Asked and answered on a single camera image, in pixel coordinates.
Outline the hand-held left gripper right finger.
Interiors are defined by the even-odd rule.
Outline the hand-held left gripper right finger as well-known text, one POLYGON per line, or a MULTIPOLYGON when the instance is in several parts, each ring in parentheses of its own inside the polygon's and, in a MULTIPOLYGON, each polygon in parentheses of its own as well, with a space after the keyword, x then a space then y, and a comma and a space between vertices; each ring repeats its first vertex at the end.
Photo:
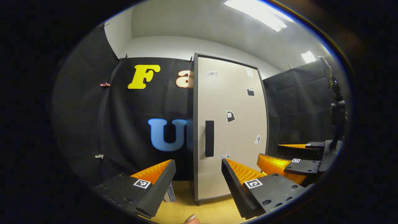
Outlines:
POLYGON ((306 190, 281 174, 265 175, 231 159, 222 159, 221 170, 236 207, 246 220, 274 213, 306 190))

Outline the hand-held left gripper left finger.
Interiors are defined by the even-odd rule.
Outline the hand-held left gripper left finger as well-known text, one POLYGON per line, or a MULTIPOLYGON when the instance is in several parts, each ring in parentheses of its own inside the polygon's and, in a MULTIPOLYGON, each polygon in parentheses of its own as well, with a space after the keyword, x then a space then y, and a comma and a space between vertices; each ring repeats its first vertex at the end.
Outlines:
POLYGON ((133 175, 120 173, 93 190, 125 213, 150 219, 156 215, 175 172, 175 160, 169 159, 133 175))

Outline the white book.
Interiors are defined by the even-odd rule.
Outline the white book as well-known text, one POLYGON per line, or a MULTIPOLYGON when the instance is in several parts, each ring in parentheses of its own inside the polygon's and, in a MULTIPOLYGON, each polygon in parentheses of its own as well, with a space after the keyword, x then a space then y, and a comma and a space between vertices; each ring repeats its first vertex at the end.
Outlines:
POLYGON ((173 188, 173 183, 171 182, 165 192, 164 195, 164 201, 167 203, 170 202, 177 202, 177 198, 175 196, 174 188, 173 188))

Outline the small ceiling light panel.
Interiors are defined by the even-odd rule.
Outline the small ceiling light panel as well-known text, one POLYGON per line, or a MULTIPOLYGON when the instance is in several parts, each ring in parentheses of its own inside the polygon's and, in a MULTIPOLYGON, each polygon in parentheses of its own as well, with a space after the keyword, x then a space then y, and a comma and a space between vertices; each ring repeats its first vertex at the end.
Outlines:
POLYGON ((307 52, 302 53, 300 55, 303 58, 305 63, 311 63, 311 62, 316 61, 316 58, 314 57, 314 54, 311 51, 307 51, 307 52))

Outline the large ceiling light panel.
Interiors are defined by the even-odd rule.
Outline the large ceiling light panel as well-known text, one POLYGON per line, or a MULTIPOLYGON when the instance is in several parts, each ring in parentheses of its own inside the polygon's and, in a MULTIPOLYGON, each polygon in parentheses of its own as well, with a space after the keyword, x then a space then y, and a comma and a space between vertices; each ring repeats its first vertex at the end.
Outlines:
POLYGON ((275 32, 287 27, 285 21, 295 21, 261 0, 227 0, 224 6, 240 11, 263 23, 275 32))

